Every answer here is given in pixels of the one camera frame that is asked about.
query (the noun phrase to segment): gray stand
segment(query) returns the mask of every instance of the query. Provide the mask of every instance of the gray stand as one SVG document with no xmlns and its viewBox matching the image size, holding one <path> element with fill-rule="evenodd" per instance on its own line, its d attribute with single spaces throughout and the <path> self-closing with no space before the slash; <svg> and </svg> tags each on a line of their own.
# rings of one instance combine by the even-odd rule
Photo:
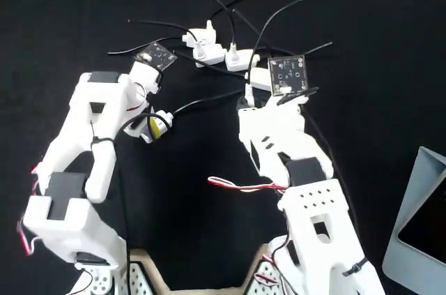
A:
<svg viewBox="0 0 446 295">
<path fill-rule="evenodd" d="M 400 242 L 397 234 L 437 188 L 445 170 L 446 157 L 420 147 L 384 257 L 386 276 L 420 295 L 445 293 L 446 265 Z"/>
</svg>

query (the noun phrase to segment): black zip tie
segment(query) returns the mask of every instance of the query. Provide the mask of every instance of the black zip tie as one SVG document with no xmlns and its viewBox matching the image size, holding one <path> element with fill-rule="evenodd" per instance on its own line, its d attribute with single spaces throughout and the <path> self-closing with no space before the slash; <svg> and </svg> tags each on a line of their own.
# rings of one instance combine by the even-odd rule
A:
<svg viewBox="0 0 446 295">
<path fill-rule="evenodd" d="M 364 259 L 362 259 L 360 262 L 354 264 L 353 267 L 350 268 L 347 272 L 343 272 L 342 275 L 343 276 L 350 276 L 350 275 L 352 275 L 354 273 L 357 273 L 357 272 L 361 271 L 362 267 L 368 261 L 369 260 L 366 257 L 364 257 Z"/>
<path fill-rule="evenodd" d="M 114 139 L 110 137 L 99 138 L 98 136 L 93 136 L 90 147 L 92 148 L 94 144 L 99 144 L 101 142 L 111 142 L 114 145 Z"/>
</svg>

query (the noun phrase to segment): black cable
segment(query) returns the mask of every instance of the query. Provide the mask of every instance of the black cable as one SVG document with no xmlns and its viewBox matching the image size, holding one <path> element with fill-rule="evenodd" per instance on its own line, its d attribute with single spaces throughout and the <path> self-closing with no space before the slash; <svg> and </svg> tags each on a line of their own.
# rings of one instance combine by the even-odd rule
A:
<svg viewBox="0 0 446 295">
<path fill-rule="evenodd" d="M 151 42 L 149 42 L 149 43 L 146 43 L 146 44 L 143 44 L 143 45 L 138 45 L 138 46 L 136 46 L 136 47 L 133 47 L 133 48 L 131 48 L 131 49 L 128 49 L 128 50 L 123 50 L 123 51 L 110 51 L 110 52 L 107 52 L 107 54 L 108 55 L 110 55 L 110 56 L 117 56 L 117 55 L 119 55 L 119 54 L 127 54 L 127 53 L 133 53 L 134 51 L 137 51 L 137 50 L 139 50 L 139 49 L 142 49 L 142 48 L 144 48 L 144 47 L 147 47 L 147 46 L 149 46 L 149 45 L 152 45 L 152 44 L 155 44 L 155 43 L 158 43 L 158 42 L 161 42 L 161 41 L 163 41 L 163 40 L 170 40 L 170 39 L 181 39 L 181 37 L 163 37 L 163 38 L 159 38 L 159 39 L 156 39 L 156 40 L 152 40 Z"/>
<path fill-rule="evenodd" d="M 114 153 L 116 156 L 116 171 L 118 172 L 118 180 L 119 180 L 119 195 L 121 196 L 121 208 L 123 211 L 123 219 L 124 219 L 124 235 L 125 235 L 125 263 L 126 266 L 126 273 L 127 273 L 127 294 L 132 295 L 132 290 L 130 288 L 130 249 L 129 247 L 129 229 L 128 229 L 128 212 L 127 212 L 127 204 L 126 204 L 126 198 L 125 198 L 125 189 L 124 189 L 124 179 L 123 174 L 121 170 L 121 165 L 118 162 L 118 150 L 116 148 L 116 142 L 113 144 L 114 146 Z"/>
<path fill-rule="evenodd" d="M 235 44 L 236 43 L 236 32 L 235 32 L 235 27 L 234 27 L 234 19 L 232 17 L 231 12 L 229 11 L 229 9 L 224 5 L 223 2 L 221 2 L 220 0 L 214 0 L 215 2 L 217 2 L 219 5 L 221 5 L 221 7 L 224 9 L 224 11 L 226 11 L 226 14 L 229 17 L 229 21 L 231 22 L 231 31 L 232 31 L 232 40 L 231 43 Z"/>
<path fill-rule="evenodd" d="M 238 11 L 236 9 L 233 9 L 232 12 L 235 13 L 252 30 L 252 32 L 254 32 L 256 35 L 260 35 L 260 31 L 240 11 Z M 296 55 L 296 54 L 294 54 L 291 51 L 288 51 L 286 49 L 282 49 L 280 47 L 272 46 L 264 38 L 262 38 L 262 42 L 266 45 L 265 48 L 270 50 L 270 51 L 281 52 L 281 53 L 287 54 L 289 56 L 295 56 Z"/>
<path fill-rule="evenodd" d="M 356 235 L 359 238 L 359 229 L 358 227 L 358 222 L 357 222 L 357 215 L 356 215 L 356 211 L 355 211 L 355 207 L 353 204 L 353 200 L 350 196 L 350 193 L 348 192 L 348 188 L 346 185 L 346 182 L 342 176 L 341 171 L 339 170 L 339 167 L 337 165 L 336 159 L 335 159 L 335 155 L 333 153 L 332 148 L 330 147 L 330 144 L 328 143 L 327 139 L 325 138 L 325 136 L 323 135 L 321 129 L 319 129 L 318 125 L 316 124 L 315 120 L 312 118 L 312 116 L 308 113 L 308 111 L 304 108 L 303 105 L 300 106 L 300 109 L 302 110 L 302 113 L 305 114 L 305 116 L 307 117 L 308 121 L 310 122 L 310 124 L 313 126 L 313 129 L 316 131 L 319 139 L 322 141 L 322 143 L 325 145 L 325 148 L 331 158 L 332 164 L 333 164 L 333 168 L 337 173 L 339 182 L 341 184 L 341 187 L 343 188 L 344 191 L 344 195 L 346 197 L 347 203 L 350 206 L 350 212 L 351 212 L 351 218 L 352 218 L 352 223 L 354 228 L 356 229 Z"/>
<path fill-rule="evenodd" d="M 186 104 L 186 105 L 183 105 L 182 107 L 179 107 L 179 108 L 178 108 L 177 110 L 175 110 L 172 114 L 173 114 L 173 116 L 178 116 L 178 114 L 180 114 L 181 112 L 183 112 L 183 111 L 186 110 L 187 108 L 192 107 L 192 106 L 194 106 L 194 105 L 198 105 L 199 103 L 204 103 L 204 102 L 210 102 L 210 101 L 221 100 L 221 99 L 223 99 L 223 98 L 228 98 L 228 97 L 234 96 L 234 95 L 236 95 L 236 94 L 241 94 L 241 93 L 243 93 L 242 90 L 239 90 L 239 91 L 232 91 L 232 92 L 230 92 L 230 93 L 226 93 L 226 94 L 222 94 L 222 95 L 217 95 L 217 96 L 213 96 L 213 97 L 210 97 L 210 98 L 202 98 L 202 99 L 200 99 L 200 100 L 195 100 L 195 101 L 192 101 L 192 102 L 190 102 L 190 103 L 188 103 L 188 104 Z"/>
<path fill-rule="evenodd" d="M 312 87 L 308 89 L 304 89 L 303 91 L 299 91 L 294 94 L 286 94 L 282 96 L 282 98 L 277 101 L 277 106 L 284 105 L 285 103 L 294 100 L 295 98 L 299 98 L 300 96 L 311 96 L 315 94 L 319 90 L 319 87 Z"/>
<path fill-rule="evenodd" d="M 153 114 L 151 112 L 142 112 L 139 115 L 136 115 L 134 117 L 132 117 L 131 119 L 129 119 L 128 121 L 126 121 L 120 128 L 119 130 L 116 132 L 116 136 L 115 136 L 115 143 L 116 143 L 116 139 L 118 138 L 118 136 L 124 131 L 124 129 L 129 126 L 130 124 L 132 124 L 134 121 L 137 121 L 140 118 L 145 118 L 147 117 L 148 119 L 151 117 L 154 117 L 156 119 L 159 119 L 161 122 L 163 122 L 163 124 L 166 126 L 166 129 L 169 131 L 170 130 L 170 125 L 169 123 L 167 123 L 166 119 L 158 114 Z"/>
<path fill-rule="evenodd" d="M 77 290 L 77 291 L 75 291 L 75 292 L 73 292 L 73 293 L 69 293 L 69 294 L 67 294 L 67 295 L 76 295 L 76 294 L 80 294 L 80 293 L 82 293 L 84 290 L 87 290 L 87 289 L 91 286 L 91 284 L 93 283 L 93 275 L 92 275 L 90 272 L 88 272 L 86 269 L 84 269 L 84 272 L 87 273 L 87 274 L 89 274 L 89 275 L 91 276 L 90 282 L 89 282 L 89 283 L 87 284 L 87 286 L 84 287 L 83 289 L 81 289 L 81 290 Z"/>
<path fill-rule="evenodd" d="M 259 37 L 257 38 L 256 44 L 254 46 L 254 49 L 252 50 L 252 54 L 251 54 L 251 59 L 249 60 L 249 65 L 248 65 L 248 84 L 251 82 L 251 66 L 252 66 L 252 60 L 254 59 L 254 55 L 255 52 L 257 50 L 257 47 L 259 46 L 260 40 L 262 39 L 262 35 L 265 32 L 266 28 L 268 28 L 268 25 L 271 23 L 271 21 L 278 15 L 280 14 L 282 11 L 290 8 L 292 5 L 301 2 L 302 0 L 295 0 L 291 3 L 288 3 L 286 6 L 280 8 L 278 11 L 276 11 L 274 14 L 272 14 L 270 16 L 270 18 L 268 18 L 268 20 L 265 22 L 265 24 L 263 25 L 262 30 L 260 31 Z"/>
<path fill-rule="evenodd" d="M 285 238 L 284 243 L 281 244 L 280 246 L 276 247 L 276 248 L 274 249 L 274 251 L 271 253 L 271 260 L 272 260 L 272 262 L 273 262 L 275 268 L 276 268 L 277 271 L 279 272 L 280 276 L 282 276 L 283 279 L 285 280 L 285 282 L 288 283 L 288 285 L 290 286 L 291 291 L 292 291 L 295 295 L 298 295 L 298 294 L 296 293 L 296 291 L 294 290 L 293 286 L 291 285 L 291 283 L 290 283 L 290 282 L 288 281 L 288 279 L 286 278 L 286 276 L 280 271 L 278 265 L 276 264 L 275 258 L 274 258 L 275 255 L 276 255 L 276 252 L 277 252 L 278 250 L 284 248 L 285 246 L 287 246 L 288 243 L 289 243 L 289 241 L 290 241 L 290 231 L 289 231 L 289 229 L 288 229 L 288 230 L 287 230 L 287 233 L 286 233 L 286 238 Z"/>
<path fill-rule="evenodd" d="M 192 33 L 192 31 L 190 31 L 188 28 L 183 27 L 179 24 L 174 24 L 174 23 L 167 23 L 167 22 L 158 22 L 158 21 L 148 21 L 148 20 L 127 20 L 128 23 L 137 23 L 137 24 L 152 24 L 152 25 L 162 25 L 164 27 L 171 27 L 171 28 L 176 28 L 176 29 L 180 29 L 183 31 L 186 31 L 188 33 L 190 33 L 190 35 L 193 37 L 193 39 L 195 39 L 195 42 L 198 42 L 197 37 L 195 37 L 195 35 Z"/>
<path fill-rule="evenodd" d="M 320 49 L 323 49 L 324 47 L 331 46 L 331 45 L 333 45 L 333 42 L 327 42 L 325 44 L 316 46 L 316 47 L 312 48 L 311 50 L 308 50 L 308 51 L 302 53 L 301 55 L 307 56 L 308 54 L 311 54 L 313 52 L 319 51 Z"/>
<path fill-rule="evenodd" d="M 210 69 L 212 69 L 212 70 L 216 70 L 217 72 L 219 72 L 219 73 L 221 73 L 221 74 L 224 74 L 224 75 L 230 75 L 230 76 L 232 76 L 232 77 L 241 77 L 241 78 L 244 78 L 244 76 L 241 75 L 241 74 L 239 74 L 239 73 L 229 72 L 228 70 L 225 70 L 225 69 L 223 69 L 223 68 L 220 68 L 220 67 L 217 67 L 217 66 L 214 66 L 214 65 L 209 65 L 209 64 L 204 63 L 204 62 L 202 62 L 202 61 L 200 61 L 200 60 L 198 60 L 198 59 L 195 59 L 193 56 L 188 56 L 187 54 L 184 54 L 184 53 L 182 53 L 182 52 L 179 52 L 179 51 L 174 50 L 174 51 L 172 51 L 172 53 L 176 54 L 177 56 L 181 56 L 181 57 L 183 57 L 183 58 L 186 58 L 186 59 L 189 59 L 189 60 L 194 61 L 194 62 L 196 62 L 196 63 L 199 63 L 199 64 L 201 64 L 201 65 L 203 65 L 203 66 L 205 66 L 205 67 L 207 67 L 207 68 L 210 68 Z"/>
<path fill-rule="evenodd" d="M 238 10 L 233 9 L 232 13 L 236 14 L 256 35 L 259 35 L 259 30 Z M 266 39 L 262 39 L 262 42 L 271 50 L 271 45 Z"/>
<path fill-rule="evenodd" d="M 234 4 L 237 4 L 238 2 L 240 2 L 242 0 L 232 0 L 229 3 L 226 3 L 226 7 L 229 8 L 231 6 L 233 6 Z M 209 17 L 209 19 L 213 19 L 215 16 L 217 16 L 218 14 L 220 14 L 220 12 L 223 10 L 223 8 L 218 8 L 216 11 L 214 11 L 214 13 Z"/>
<path fill-rule="evenodd" d="M 121 196 L 121 208 L 123 209 L 123 218 L 124 218 L 124 232 L 125 232 L 125 252 L 126 252 L 126 264 L 127 264 L 127 292 L 129 295 L 131 295 L 131 288 L 130 288 L 130 249 L 129 247 L 129 230 L 128 230 L 128 212 L 127 212 L 127 204 L 125 203 L 126 198 L 125 198 L 125 189 L 124 189 L 124 180 L 123 180 L 123 175 L 122 175 L 122 171 L 121 171 L 121 166 L 118 162 L 118 150 L 116 147 L 116 140 L 118 139 L 118 136 L 124 131 L 124 129 L 129 126 L 130 124 L 132 124 L 134 121 L 140 119 L 140 118 L 150 118 L 150 117 L 155 117 L 159 120 L 161 120 L 167 130 L 170 130 L 170 125 L 167 123 L 167 121 L 160 115 L 157 114 L 152 114 L 152 113 L 148 113 L 148 112 L 144 112 L 141 113 L 139 115 L 136 115 L 135 117 L 132 117 L 131 119 L 129 119 L 128 121 L 126 121 L 116 132 L 115 135 L 115 139 L 114 139 L 114 143 L 113 143 L 113 147 L 114 147 L 114 153 L 116 155 L 116 171 L 118 172 L 118 180 L 119 180 L 119 190 L 120 190 L 120 196 Z"/>
</svg>

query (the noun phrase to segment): white plug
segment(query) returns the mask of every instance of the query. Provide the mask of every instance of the white plug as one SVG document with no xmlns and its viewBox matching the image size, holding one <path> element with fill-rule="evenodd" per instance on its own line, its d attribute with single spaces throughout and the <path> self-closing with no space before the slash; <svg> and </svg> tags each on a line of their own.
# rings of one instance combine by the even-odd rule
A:
<svg viewBox="0 0 446 295">
<path fill-rule="evenodd" d="M 248 79 L 248 72 L 245 73 L 245 79 Z M 257 89 L 271 91 L 271 74 L 270 70 L 262 67 L 251 68 L 250 84 Z"/>
<path fill-rule="evenodd" d="M 245 99 L 250 107 L 255 105 L 254 94 L 252 93 L 252 86 L 250 84 L 245 85 Z"/>
<path fill-rule="evenodd" d="M 249 60 L 251 60 L 252 50 L 237 50 L 236 44 L 231 43 L 224 60 L 226 61 L 226 68 L 231 72 L 238 72 L 239 70 L 247 70 Z M 255 54 L 252 59 L 251 67 L 256 67 L 260 61 L 260 56 Z"/>
<path fill-rule="evenodd" d="M 214 65 L 216 63 L 221 63 L 224 60 L 224 55 L 226 50 L 220 44 L 212 45 L 201 45 L 200 43 L 195 43 L 195 48 L 193 51 L 194 58 L 200 60 L 208 65 Z M 195 63 L 197 67 L 203 67 L 200 63 Z"/>
<path fill-rule="evenodd" d="M 170 112 L 165 112 L 164 110 L 159 110 L 158 112 L 156 112 L 156 114 L 158 116 L 161 116 L 163 119 L 165 119 L 166 122 L 169 124 L 169 127 L 167 127 L 166 124 L 164 124 L 164 122 L 161 121 L 159 118 L 157 118 L 157 117 L 150 117 L 149 120 L 148 120 L 148 122 L 150 124 L 150 127 L 148 125 L 146 125 L 144 127 L 144 129 L 141 131 L 141 137 L 142 137 L 142 139 L 144 139 L 144 141 L 147 144 L 153 142 L 153 140 L 151 138 L 151 135 L 150 135 L 150 133 L 148 131 L 149 128 L 151 128 L 154 138 L 158 139 L 163 134 L 166 133 L 168 128 L 172 127 L 174 116 Z"/>
<path fill-rule="evenodd" d="M 192 32 L 195 37 L 197 37 L 198 42 L 202 45 L 212 45 L 215 44 L 217 40 L 217 32 L 213 28 L 210 20 L 206 22 L 205 29 L 197 28 L 189 29 L 189 31 Z M 183 42 L 186 43 L 187 47 L 195 47 L 195 39 L 189 32 L 183 35 Z"/>
</svg>

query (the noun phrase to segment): wooden base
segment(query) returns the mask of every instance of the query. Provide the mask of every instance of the wooden base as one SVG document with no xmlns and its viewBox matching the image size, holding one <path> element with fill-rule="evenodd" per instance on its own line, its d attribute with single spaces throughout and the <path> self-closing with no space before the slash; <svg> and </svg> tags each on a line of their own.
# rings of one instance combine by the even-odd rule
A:
<svg viewBox="0 0 446 295">
<path fill-rule="evenodd" d="M 190 289 L 190 290 L 176 290 L 171 291 L 169 286 L 167 286 L 166 282 L 162 278 L 160 271 L 155 265 L 155 262 L 151 259 L 148 253 L 145 250 L 132 250 L 131 261 L 132 262 L 141 262 L 146 270 L 147 276 L 150 279 L 150 282 L 155 288 L 155 292 L 157 295 L 165 295 L 165 294 L 174 294 L 174 295 L 187 295 L 187 294 L 195 294 L 195 295 L 242 295 L 245 292 L 246 287 L 251 280 L 252 274 L 255 271 L 259 261 L 262 258 L 262 255 L 267 252 L 267 245 L 263 244 L 260 249 L 257 251 L 252 263 L 251 267 L 248 270 L 244 283 L 240 287 L 232 287 L 232 288 L 224 288 L 224 289 Z"/>
</svg>

